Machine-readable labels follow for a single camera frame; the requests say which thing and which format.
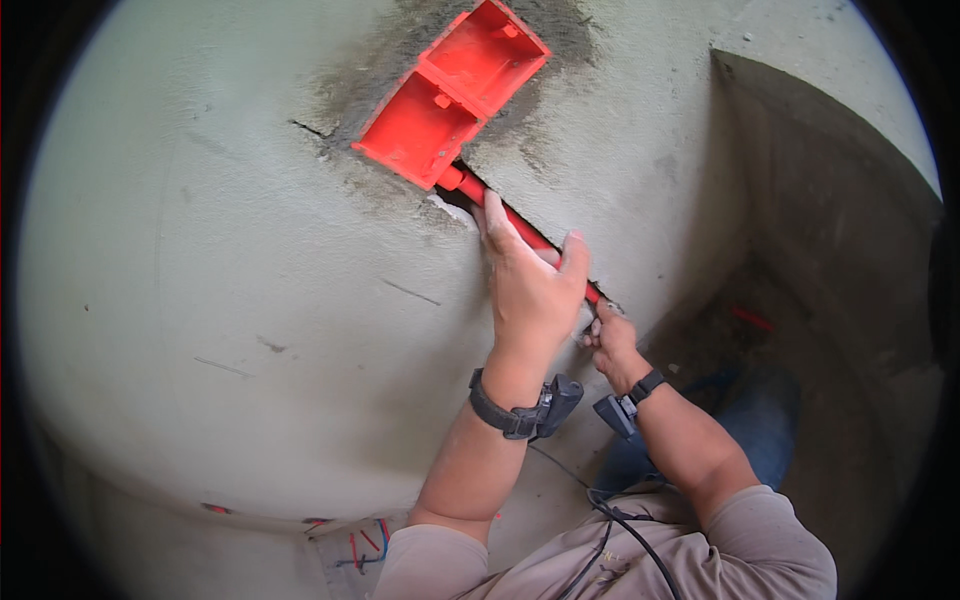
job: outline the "red conduit pipe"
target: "red conduit pipe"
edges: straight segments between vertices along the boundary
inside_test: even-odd
[[[468,198],[473,200],[478,206],[483,208],[483,192],[487,189],[487,186],[483,184],[478,178],[476,178],[469,171],[461,171],[460,169],[450,165],[446,167],[446,170],[440,175],[437,179],[437,185],[442,187],[447,191],[452,191],[454,189],[459,189],[461,192],[467,195]],[[530,227],[526,221],[520,218],[516,212],[507,206],[503,205],[504,209],[507,211],[507,219],[514,224],[516,232],[520,234],[520,237],[524,242],[527,243],[530,248],[534,250],[548,250],[553,249],[553,245],[536,229]],[[560,261],[554,265],[554,268],[560,268]],[[584,293],[584,296],[590,302],[596,304],[600,300],[600,291],[597,290],[596,286],[587,282],[587,291]]]

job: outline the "forearm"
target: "forearm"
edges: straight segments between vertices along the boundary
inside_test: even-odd
[[[651,370],[637,354],[629,378],[636,382]],[[727,498],[759,483],[727,430],[671,386],[658,386],[636,410],[650,459],[690,499],[702,522]]]
[[[487,396],[505,410],[535,406],[546,367],[526,365],[496,350],[484,369]],[[525,440],[508,440],[466,403],[446,435],[408,524],[434,523],[487,543],[490,523],[516,482]]]

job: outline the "floor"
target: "floor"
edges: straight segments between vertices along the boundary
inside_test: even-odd
[[[735,306],[760,316],[773,331],[735,317]],[[804,408],[794,461],[780,491],[833,553],[840,596],[850,593],[886,531],[895,493],[887,477],[888,451],[828,332],[819,331],[804,308],[751,258],[699,312],[676,316],[641,344],[647,358],[678,389],[727,367],[778,364],[797,375]],[[536,442],[586,481],[595,475],[612,440],[612,432],[590,408],[604,393],[587,390],[585,401],[561,430]],[[710,391],[690,399],[705,410],[718,401]],[[492,526],[490,571],[516,564],[588,510],[583,489],[572,478],[539,453],[528,452],[514,491]],[[402,522],[402,516],[393,522]],[[365,529],[377,531],[373,523]],[[337,552],[349,556],[348,535],[339,532],[319,546],[334,598],[364,597],[378,575],[378,565],[365,568],[363,576],[349,564],[330,568],[328,557]],[[355,538],[358,547],[366,547],[359,534]]]

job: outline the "shirt sleeve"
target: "shirt sleeve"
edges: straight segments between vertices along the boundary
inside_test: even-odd
[[[767,486],[734,494],[709,520],[701,574],[719,597],[835,598],[836,566],[827,547]]]
[[[487,577],[487,548],[442,525],[413,525],[390,537],[373,600],[449,600]]]

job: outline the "man's right hand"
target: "man's right hand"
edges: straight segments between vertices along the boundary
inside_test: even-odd
[[[594,348],[593,365],[607,376],[618,396],[630,392],[634,384],[653,370],[636,351],[634,324],[606,298],[597,302],[598,319],[590,326],[584,345]]]

